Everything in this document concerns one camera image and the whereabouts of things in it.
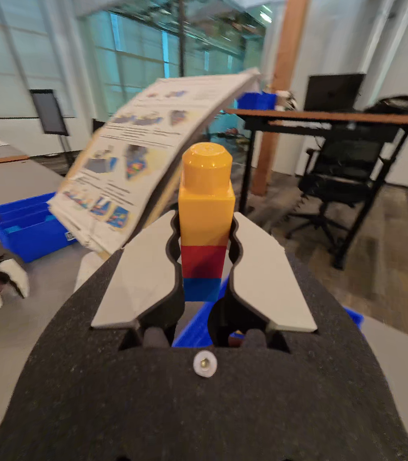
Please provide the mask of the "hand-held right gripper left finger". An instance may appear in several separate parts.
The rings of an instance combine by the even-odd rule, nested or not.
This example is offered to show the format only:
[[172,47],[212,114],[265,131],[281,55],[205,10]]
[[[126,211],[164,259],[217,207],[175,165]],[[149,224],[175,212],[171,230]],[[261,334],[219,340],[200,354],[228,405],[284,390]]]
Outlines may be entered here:
[[169,211],[124,247],[93,329],[157,327],[174,339],[185,308],[179,238],[178,211]]

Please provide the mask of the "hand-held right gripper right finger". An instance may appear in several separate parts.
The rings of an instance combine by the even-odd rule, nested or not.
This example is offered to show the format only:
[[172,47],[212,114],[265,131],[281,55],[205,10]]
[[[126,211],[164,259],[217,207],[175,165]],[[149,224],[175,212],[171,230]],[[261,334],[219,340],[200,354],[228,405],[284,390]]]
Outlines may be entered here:
[[284,247],[239,212],[231,224],[229,259],[223,313],[231,332],[317,331]]

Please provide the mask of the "blue plastic bin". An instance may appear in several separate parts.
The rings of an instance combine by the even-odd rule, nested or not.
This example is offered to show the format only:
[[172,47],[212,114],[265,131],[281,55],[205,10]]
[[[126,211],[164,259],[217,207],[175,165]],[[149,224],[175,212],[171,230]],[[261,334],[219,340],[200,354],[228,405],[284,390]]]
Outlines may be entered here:
[[237,99],[237,109],[271,111],[275,109],[277,95],[274,93],[247,92]]
[[25,263],[76,243],[76,238],[50,212],[55,192],[0,205],[0,242]]

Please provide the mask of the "blue toy building block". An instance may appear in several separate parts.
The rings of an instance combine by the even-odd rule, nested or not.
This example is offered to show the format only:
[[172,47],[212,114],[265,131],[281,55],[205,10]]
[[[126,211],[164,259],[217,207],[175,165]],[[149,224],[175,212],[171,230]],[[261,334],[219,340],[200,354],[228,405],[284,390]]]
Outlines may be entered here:
[[216,302],[219,299],[221,278],[184,278],[185,302]]

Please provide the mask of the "red toy building block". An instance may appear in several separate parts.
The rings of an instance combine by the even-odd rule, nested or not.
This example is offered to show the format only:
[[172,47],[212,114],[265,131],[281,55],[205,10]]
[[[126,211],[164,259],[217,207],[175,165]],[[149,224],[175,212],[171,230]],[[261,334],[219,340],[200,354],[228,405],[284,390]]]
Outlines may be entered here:
[[223,274],[227,246],[181,245],[184,279],[220,279]]

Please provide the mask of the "yellow toy building block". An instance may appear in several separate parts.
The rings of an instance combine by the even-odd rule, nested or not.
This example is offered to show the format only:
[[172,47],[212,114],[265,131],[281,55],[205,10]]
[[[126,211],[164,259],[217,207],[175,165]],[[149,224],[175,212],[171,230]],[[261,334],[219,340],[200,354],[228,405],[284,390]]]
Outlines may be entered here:
[[226,246],[235,207],[232,156],[221,145],[199,142],[183,155],[178,193],[182,246]]

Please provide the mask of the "grey desk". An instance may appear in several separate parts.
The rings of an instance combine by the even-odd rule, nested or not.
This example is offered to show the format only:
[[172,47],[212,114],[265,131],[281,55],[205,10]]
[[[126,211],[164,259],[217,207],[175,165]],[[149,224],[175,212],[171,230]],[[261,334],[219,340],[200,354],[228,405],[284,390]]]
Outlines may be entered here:
[[[53,192],[61,177],[33,160],[0,164],[0,204]],[[73,293],[80,262],[79,244],[28,266],[27,299],[6,293],[0,308],[0,423],[28,355],[57,309]],[[408,334],[369,316],[362,332],[388,378],[408,431]]]

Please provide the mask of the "black standing desk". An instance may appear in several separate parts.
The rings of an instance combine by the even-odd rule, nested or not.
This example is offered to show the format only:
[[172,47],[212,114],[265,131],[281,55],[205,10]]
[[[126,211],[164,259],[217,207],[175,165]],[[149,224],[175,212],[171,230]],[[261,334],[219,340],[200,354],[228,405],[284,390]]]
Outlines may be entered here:
[[[246,215],[246,205],[248,192],[251,185],[251,169],[254,152],[254,142],[257,132],[274,133],[274,134],[292,134],[301,136],[311,136],[324,138],[327,140],[345,140],[345,141],[372,141],[390,143],[395,140],[399,130],[403,135],[394,148],[389,158],[378,156],[382,167],[378,176],[373,181],[369,192],[363,201],[363,206],[357,215],[352,227],[348,230],[345,239],[339,244],[337,249],[333,250],[332,266],[337,270],[344,270],[346,256],[353,243],[358,231],[362,227],[368,213],[386,181],[393,164],[395,163],[400,151],[408,139],[408,115],[398,114],[371,114],[371,113],[344,113],[344,112],[308,112],[308,111],[275,111],[275,110],[249,110],[249,109],[226,109],[227,114],[235,114],[244,121],[244,129],[250,131],[248,152],[245,162],[245,169],[242,178],[241,196],[239,200],[239,212]],[[289,126],[284,125],[284,121],[304,122],[304,123],[328,123],[344,124],[367,124],[370,126],[382,125],[386,128],[387,134],[368,134],[360,135],[356,130],[348,129],[337,130],[330,128],[312,128],[308,126]]]

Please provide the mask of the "blurred blue object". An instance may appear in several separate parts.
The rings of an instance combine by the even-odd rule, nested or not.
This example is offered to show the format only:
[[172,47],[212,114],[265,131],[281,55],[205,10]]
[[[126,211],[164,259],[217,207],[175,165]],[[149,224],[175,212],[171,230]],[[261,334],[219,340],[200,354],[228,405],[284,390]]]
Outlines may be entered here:
[[[208,333],[207,321],[209,314],[219,299],[224,297],[226,286],[228,283],[229,276],[221,280],[221,285],[218,291],[217,298],[212,301],[205,302],[201,308],[197,311],[194,317],[189,321],[182,330],[178,337],[174,340],[173,347],[181,348],[203,348],[212,346],[212,340]],[[343,307],[351,320],[356,324],[360,330],[364,323],[364,316],[356,311]],[[229,343],[232,347],[237,347],[240,345],[244,339],[244,334],[241,331],[235,331],[229,336]]]

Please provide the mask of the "black office chair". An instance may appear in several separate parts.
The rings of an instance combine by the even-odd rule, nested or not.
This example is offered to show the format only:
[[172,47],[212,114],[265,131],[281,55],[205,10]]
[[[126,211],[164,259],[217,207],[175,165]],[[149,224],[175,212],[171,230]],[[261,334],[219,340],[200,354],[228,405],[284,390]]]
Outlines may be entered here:
[[[298,218],[304,222],[286,235],[293,235],[305,228],[321,229],[336,258],[344,257],[351,247],[364,220],[368,200],[374,195],[373,171],[379,162],[384,163],[382,153],[387,141],[376,139],[326,139],[321,145],[306,149],[307,160],[298,182],[300,199],[318,199],[316,213],[298,212],[294,208],[286,220]],[[350,228],[327,216],[330,205],[341,204],[355,208],[362,204],[362,214],[356,217]]]

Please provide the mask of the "instruction board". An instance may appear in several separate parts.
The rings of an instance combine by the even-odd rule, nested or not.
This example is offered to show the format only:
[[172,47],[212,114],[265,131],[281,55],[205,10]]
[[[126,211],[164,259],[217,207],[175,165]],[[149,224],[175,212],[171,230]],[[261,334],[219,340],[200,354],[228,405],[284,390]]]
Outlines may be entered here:
[[260,78],[256,67],[158,78],[93,134],[49,200],[51,213],[82,246],[113,254],[152,221],[186,149]]

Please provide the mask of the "small monitor on stand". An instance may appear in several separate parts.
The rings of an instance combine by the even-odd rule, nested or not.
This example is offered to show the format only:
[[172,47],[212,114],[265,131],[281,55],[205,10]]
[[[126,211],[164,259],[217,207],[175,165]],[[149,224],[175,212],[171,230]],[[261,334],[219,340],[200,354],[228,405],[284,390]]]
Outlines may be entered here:
[[69,170],[74,163],[74,155],[69,143],[69,131],[54,91],[29,89],[29,93],[43,133],[58,137]]

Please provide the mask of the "wooden pillar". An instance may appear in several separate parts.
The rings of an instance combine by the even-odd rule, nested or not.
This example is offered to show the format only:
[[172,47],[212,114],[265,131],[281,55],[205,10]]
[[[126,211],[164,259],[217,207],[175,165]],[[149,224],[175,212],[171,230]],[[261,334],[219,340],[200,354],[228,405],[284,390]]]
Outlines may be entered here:
[[[277,107],[282,110],[285,109],[287,94],[291,90],[309,5],[308,0],[289,0],[285,3],[276,57],[271,59],[272,77],[268,85],[280,100]],[[260,135],[258,162],[251,186],[251,193],[256,196],[264,196],[267,193],[278,143],[278,135],[274,132],[264,132]]]

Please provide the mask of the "black monitor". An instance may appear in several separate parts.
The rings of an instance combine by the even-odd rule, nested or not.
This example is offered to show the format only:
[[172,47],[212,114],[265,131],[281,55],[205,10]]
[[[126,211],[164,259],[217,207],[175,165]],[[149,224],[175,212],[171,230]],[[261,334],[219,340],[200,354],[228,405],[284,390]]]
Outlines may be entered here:
[[354,112],[366,73],[324,74],[309,77],[306,112]]

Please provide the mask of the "black bag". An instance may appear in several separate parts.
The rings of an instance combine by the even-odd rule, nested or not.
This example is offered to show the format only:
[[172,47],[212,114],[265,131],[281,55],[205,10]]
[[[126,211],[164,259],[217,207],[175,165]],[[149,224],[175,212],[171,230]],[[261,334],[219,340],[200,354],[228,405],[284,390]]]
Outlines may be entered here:
[[392,95],[382,98],[372,106],[366,107],[363,112],[408,115],[408,95]]

